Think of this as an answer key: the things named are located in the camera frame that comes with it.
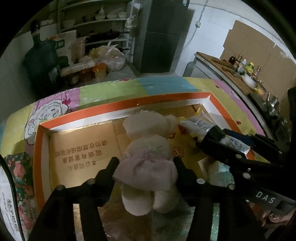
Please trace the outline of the colourful cartoon bed sheet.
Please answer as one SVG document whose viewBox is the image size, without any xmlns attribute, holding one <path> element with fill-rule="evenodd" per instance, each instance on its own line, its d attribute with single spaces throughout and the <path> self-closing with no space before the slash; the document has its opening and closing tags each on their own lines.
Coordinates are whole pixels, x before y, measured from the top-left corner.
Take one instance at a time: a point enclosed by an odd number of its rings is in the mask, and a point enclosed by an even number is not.
<svg viewBox="0 0 296 241">
<path fill-rule="evenodd" d="M 102 82 L 77 87 L 38 100 L 1 119 L 1 155 L 16 182 L 18 210 L 25 240 L 38 217 L 33 192 L 33 145 L 28 143 L 28 128 L 72 111 L 126 99 L 151 95 L 210 92 L 225 107 L 235 127 L 243 134 L 263 134 L 254 115 L 234 91 L 218 79 L 194 77 L 144 77 Z"/>
</svg>

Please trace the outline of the cardboard sheets on wall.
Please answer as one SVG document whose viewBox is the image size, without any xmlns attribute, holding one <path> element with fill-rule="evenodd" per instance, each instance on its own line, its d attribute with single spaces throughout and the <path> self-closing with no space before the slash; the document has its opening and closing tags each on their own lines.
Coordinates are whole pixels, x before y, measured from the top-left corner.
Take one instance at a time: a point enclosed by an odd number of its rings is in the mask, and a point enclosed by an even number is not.
<svg viewBox="0 0 296 241">
<path fill-rule="evenodd" d="M 284 51 L 252 27 L 235 21 L 223 44 L 221 60 L 242 54 L 247 62 L 260 66 L 259 79 L 274 94 L 282 107 L 288 106 L 287 91 L 295 87 L 295 63 L 283 56 Z"/>
</svg>

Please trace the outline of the plastic bag of food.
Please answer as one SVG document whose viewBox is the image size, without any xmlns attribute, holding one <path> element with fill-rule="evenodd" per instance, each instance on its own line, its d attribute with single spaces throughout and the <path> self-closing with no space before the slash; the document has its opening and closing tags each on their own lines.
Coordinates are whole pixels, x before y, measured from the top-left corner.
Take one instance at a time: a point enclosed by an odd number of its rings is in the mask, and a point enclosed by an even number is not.
<svg viewBox="0 0 296 241">
<path fill-rule="evenodd" d="M 93 59 L 98 59 L 101 63 L 106 64 L 108 72 L 121 70 L 126 61 L 125 54 L 123 54 L 117 45 L 112 45 L 109 41 L 107 45 L 93 48 L 89 52 L 89 56 Z"/>
</svg>

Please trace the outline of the dark green refrigerator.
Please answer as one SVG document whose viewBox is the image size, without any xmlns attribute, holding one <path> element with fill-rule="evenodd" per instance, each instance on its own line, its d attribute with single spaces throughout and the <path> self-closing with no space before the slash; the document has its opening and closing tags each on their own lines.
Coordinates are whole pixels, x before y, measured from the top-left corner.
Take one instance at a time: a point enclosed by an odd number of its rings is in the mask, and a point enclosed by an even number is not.
<svg viewBox="0 0 296 241">
<path fill-rule="evenodd" d="M 139 73 L 169 72 L 189 1 L 142 1 L 133 64 Z"/>
</svg>

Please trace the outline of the pink dress plush doll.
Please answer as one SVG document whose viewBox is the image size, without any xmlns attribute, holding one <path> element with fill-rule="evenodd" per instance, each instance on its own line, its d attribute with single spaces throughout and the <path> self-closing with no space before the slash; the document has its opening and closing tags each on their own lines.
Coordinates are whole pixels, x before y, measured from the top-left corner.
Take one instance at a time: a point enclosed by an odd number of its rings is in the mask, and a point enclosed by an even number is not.
<svg viewBox="0 0 296 241">
<path fill-rule="evenodd" d="M 174 115 L 148 110 L 123 121 L 130 144 L 113 178 L 122 184 L 122 202 L 130 214 L 143 216 L 151 210 L 165 214 L 178 204 L 178 172 L 168 141 L 178 123 Z"/>
</svg>

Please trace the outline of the white bowl on counter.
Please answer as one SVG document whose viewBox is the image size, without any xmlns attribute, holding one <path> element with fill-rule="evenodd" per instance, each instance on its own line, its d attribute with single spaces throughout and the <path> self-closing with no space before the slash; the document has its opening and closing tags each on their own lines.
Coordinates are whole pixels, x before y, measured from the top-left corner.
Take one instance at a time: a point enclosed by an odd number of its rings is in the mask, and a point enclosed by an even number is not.
<svg viewBox="0 0 296 241">
<path fill-rule="evenodd" d="M 245 82 L 246 85 L 248 85 L 251 88 L 256 88 L 257 87 L 257 82 L 252 79 L 247 73 L 241 76 L 243 81 Z"/>
</svg>

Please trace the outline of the orange rimmed cardboard tray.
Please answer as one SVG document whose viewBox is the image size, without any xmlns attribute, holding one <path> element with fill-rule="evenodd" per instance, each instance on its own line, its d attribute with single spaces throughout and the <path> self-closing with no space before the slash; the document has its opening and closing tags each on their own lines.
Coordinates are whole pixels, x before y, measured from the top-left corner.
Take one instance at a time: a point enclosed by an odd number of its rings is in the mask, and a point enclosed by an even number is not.
<svg viewBox="0 0 296 241">
<path fill-rule="evenodd" d="M 210 92 L 173 93 L 103 104 L 51 118 L 38 126 L 33 180 L 38 209 L 56 186 L 79 186 L 106 168 L 112 157 L 121 158 L 130 144 L 123 121 L 142 110 L 189 118 L 198 109 L 220 128 L 255 133 L 237 104 L 225 105 Z M 125 211 L 121 189 L 115 185 L 111 198 L 99 209 L 108 240 L 185 240 L 194 209 L 180 201 L 174 211 L 151 212 L 135 217 Z"/>
</svg>

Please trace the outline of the yellow cap bottle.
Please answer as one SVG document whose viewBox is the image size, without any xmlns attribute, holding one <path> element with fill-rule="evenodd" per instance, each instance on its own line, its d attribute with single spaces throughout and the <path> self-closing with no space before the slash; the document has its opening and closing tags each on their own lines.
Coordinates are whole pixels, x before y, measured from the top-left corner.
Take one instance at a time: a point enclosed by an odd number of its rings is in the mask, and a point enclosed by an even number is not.
<svg viewBox="0 0 296 241">
<path fill-rule="evenodd" d="M 249 73 L 250 75 L 253 74 L 254 72 L 254 64 L 252 62 L 249 62 L 246 66 L 245 66 L 245 72 Z"/>
</svg>

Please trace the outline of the metal kitchen shelf rack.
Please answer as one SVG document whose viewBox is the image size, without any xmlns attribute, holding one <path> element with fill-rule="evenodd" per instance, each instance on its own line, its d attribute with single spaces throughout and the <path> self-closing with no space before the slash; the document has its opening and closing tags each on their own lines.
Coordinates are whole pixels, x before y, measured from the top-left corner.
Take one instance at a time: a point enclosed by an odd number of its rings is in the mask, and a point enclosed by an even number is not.
<svg viewBox="0 0 296 241">
<path fill-rule="evenodd" d="M 108 43 L 116 45 L 132 62 L 135 1 L 57 1 L 57 33 L 76 31 L 85 37 L 85 52 Z"/>
</svg>

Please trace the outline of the steel kettle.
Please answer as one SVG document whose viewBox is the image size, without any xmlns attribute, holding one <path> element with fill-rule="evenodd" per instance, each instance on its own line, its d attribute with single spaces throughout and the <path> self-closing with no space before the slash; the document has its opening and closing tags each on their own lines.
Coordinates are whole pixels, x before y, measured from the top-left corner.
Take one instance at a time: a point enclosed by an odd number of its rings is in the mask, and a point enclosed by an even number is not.
<svg viewBox="0 0 296 241">
<path fill-rule="evenodd" d="M 279 100 L 269 92 L 266 99 L 267 112 L 270 116 L 276 116 L 280 112 Z"/>
</svg>

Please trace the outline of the floral tissue pack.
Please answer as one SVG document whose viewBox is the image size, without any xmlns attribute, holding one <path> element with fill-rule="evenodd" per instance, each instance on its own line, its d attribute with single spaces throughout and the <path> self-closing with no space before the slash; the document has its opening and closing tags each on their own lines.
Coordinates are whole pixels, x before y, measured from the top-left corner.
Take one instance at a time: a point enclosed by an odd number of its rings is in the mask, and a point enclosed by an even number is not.
<svg viewBox="0 0 296 241">
<path fill-rule="evenodd" d="M 1 158 L 1 221 L 13 240 L 28 240 L 38 215 L 33 158 L 26 152 Z"/>
</svg>

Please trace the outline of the wooden kitchen counter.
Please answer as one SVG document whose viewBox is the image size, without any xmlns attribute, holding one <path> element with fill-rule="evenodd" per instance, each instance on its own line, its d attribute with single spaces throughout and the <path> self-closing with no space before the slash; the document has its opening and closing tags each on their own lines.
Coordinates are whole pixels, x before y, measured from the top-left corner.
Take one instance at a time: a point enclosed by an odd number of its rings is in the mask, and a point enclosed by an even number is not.
<svg viewBox="0 0 296 241">
<path fill-rule="evenodd" d="M 241 75 L 232 70 L 227 62 L 201 52 L 196 52 L 194 56 L 196 71 L 210 79 L 218 79 L 225 82 L 248 106 L 257 120 L 263 121 L 267 125 L 271 125 L 276 121 L 287 123 L 287 120 L 278 113 L 275 116 L 268 114 L 265 100 L 255 92 L 255 88 L 247 85 Z"/>
</svg>

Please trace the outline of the blue water jug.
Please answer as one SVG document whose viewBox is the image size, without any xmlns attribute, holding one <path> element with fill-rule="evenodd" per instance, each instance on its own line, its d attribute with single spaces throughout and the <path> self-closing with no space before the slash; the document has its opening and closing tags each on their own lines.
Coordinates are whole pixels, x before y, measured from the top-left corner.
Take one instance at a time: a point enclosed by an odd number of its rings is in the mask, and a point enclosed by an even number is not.
<svg viewBox="0 0 296 241">
<path fill-rule="evenodd" d="M 31 89 L 37 98 L 53 94 L 54 82 L 59 76 L 59 57 L 56 41 L 40 38 L 40 21 L 30 23 L 33 46 L 25 54 L 23 65 L 27 71 Z"/>
</svg>

